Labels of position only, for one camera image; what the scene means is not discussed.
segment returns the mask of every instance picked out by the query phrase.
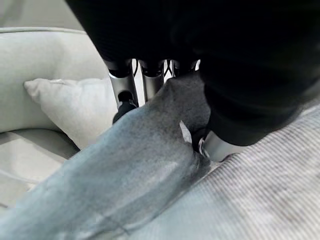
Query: gray fabric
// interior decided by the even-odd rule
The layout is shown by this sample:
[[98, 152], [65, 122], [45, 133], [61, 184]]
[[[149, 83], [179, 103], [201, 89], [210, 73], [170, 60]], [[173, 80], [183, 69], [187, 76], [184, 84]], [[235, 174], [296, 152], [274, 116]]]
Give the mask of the gray fabric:
[[9, 210], [0, 239], [111, 238], [144, 225], [213, 169], [181, 129], [209, 113], [197, 73], [168, 80]]
[[309, 106], [127, 239], [320, 239], [319, 99]]
[[319, 239], [320, 107], [210, 174], [180, 128], [207, 122], [202, 87], [169, 80], [10, 210], [0, 239]]

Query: sofa armrest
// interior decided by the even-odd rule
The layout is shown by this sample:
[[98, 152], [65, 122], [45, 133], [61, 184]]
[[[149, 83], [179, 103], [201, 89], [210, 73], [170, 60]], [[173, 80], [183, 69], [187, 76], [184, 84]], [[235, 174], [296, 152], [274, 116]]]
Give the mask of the sofa armrest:
[[102, 79], [108, 70], [84, 31], [52, 27], [0, 28], [0, 133], [58, 130], [32, 102], [23, 83], [36, 78]]

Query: black cable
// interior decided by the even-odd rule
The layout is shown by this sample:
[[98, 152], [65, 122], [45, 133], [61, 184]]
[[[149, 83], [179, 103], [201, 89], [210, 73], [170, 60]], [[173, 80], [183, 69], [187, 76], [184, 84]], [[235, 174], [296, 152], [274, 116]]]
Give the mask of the black cable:
[[134, 74], [133, 74], [134, 77], [136, 76], [137, 72], [138, 72], [138, 60], [136, 59], [135, 60], [135, 70], [134, 70]]

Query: ribbed fabric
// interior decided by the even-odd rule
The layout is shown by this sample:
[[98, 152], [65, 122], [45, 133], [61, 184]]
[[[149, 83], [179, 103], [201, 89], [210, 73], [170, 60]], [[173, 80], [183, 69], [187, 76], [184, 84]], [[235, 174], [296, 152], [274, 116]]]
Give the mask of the ribbed fabric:
[[232, 157], [130, 240], [318, 240], [320, 107]]

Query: robotic arm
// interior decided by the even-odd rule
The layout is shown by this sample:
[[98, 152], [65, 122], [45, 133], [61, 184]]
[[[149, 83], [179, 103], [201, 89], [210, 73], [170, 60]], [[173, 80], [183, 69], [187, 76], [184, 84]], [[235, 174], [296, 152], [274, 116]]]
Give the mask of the robotic arm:
[[66, 1], [109, 69], [122, 114], [138, 107], [132, 59], [146, 101], [164, 83], [165, 60], [174, 77], [201, 60], [211, 116], [193, 141], [215, 162], [283, 128], [319, 93], [316, 0]]

